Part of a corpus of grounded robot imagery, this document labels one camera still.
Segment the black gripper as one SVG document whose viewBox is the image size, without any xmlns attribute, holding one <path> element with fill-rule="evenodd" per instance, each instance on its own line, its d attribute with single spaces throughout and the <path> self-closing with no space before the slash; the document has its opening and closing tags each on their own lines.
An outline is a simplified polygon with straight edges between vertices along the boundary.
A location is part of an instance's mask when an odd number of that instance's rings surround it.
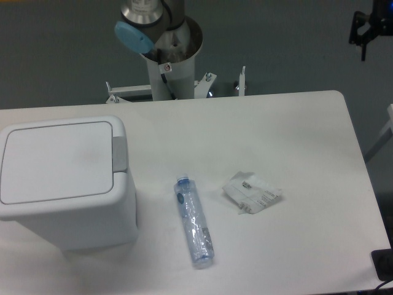
<svg viewBox="0 0 393 295">
<path fill-rule="evenodd" d="M 359 29 L 366 24 L 369 24 L 368 29 L 359 33 Z M 361 48 L 362 61 L 366 59 L 368 43 L 379 35 L 392 36 L 392 0 L 374 0 L 370 15 L 361 11 L 354 12 L 349 43 Z"/>
</svg>

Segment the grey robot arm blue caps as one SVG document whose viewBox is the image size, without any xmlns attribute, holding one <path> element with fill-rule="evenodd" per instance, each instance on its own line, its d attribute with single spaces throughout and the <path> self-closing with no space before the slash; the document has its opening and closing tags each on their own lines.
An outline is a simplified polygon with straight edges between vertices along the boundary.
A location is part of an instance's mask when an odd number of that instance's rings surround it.
<svg viewBox="0 0 393 295">
<path fill-rule="evenodd" d="M 184 1 L 125 1 L 122 20 L 114 28 L 118 40 L 130 51 L 157 62 L 188 60 L 200 49 L 200 28 L 192 30 Z M 367 45 L 378 36 L 392 35 L 392 1 L 373 1 L 372 11 L 354 12 L 349 43 L 361 48 L 365 61 Z"/>
</svg>

